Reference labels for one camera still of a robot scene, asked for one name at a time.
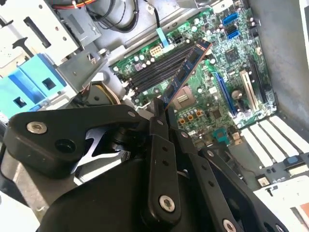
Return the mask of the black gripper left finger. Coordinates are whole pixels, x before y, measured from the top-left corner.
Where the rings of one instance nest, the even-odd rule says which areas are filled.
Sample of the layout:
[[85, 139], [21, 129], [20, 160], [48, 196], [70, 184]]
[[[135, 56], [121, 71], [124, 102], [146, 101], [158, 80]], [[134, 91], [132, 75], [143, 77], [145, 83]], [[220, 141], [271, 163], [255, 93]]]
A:
[[126, 105], [20, 113], [9, 121], [4, 144], [22, 164], [59, 180], [74, 172], [90, 144], [99, 153], [128, 151], [127, 161], [145, 161], [144, 224], [174, 227], [182, 216], [175, 148], [164, 103], [155, 99], [152, 108], [149, 120]]

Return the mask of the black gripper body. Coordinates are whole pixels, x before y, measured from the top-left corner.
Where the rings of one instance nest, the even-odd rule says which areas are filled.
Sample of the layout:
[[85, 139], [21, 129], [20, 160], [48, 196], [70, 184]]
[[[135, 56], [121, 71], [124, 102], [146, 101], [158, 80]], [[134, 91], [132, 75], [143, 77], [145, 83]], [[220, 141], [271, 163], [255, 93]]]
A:
[[42, 232], [203, 232], [205, 218], [178, 176], [181, 220], [173, 228], [149, 228], [141, 217], [145, 161], [134, 159], [108, 170], [59, 197], [46, 211]]

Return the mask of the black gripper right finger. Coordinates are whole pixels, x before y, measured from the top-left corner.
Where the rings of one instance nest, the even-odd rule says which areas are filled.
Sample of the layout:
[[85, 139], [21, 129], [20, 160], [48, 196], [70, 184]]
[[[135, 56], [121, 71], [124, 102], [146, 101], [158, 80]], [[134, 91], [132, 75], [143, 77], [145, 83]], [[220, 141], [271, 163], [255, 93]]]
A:
[[176, 144], [177, 165], [187, 170], [197, 205], [210, 232], [286, 232], [287, 227], [253, 193], [213, 149], [197, 150], [191, 137], [176, 126], [168, 109], [170, 136]]

